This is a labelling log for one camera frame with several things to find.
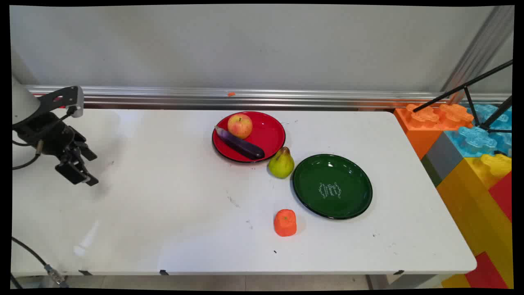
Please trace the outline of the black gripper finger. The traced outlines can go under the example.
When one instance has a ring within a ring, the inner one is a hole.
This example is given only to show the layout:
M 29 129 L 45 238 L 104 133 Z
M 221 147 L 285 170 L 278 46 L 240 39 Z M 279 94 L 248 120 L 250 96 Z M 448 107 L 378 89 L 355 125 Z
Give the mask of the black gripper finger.
M 80 151 L 80 154 L 85 157 L 88 161 L 97 159 L 97 155 L 88 147 L 86 142 L 74 141 L 75 147 Z
M 55 170 L 73 185 L 85 183 L 94 186 L 99 180 L 87 170 L 85 161 L 80 154 L 63 154 Z

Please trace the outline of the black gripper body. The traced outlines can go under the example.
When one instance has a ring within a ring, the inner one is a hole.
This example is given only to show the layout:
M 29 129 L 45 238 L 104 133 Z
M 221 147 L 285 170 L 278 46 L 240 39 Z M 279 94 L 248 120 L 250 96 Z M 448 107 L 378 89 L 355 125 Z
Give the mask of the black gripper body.
M 21 141 L 12 140 L 12 144 L 37 149 L 41 143 L 41 154 L 52 155 L 61 162 L 69 161 L 77 166 L 84 164 L 82 153 L 87 150 L 87 140 L 75 128 L 64 123 L 71 116 L 71 111 L 61 117 L 53 112 L 38 116 L 14 129 Z

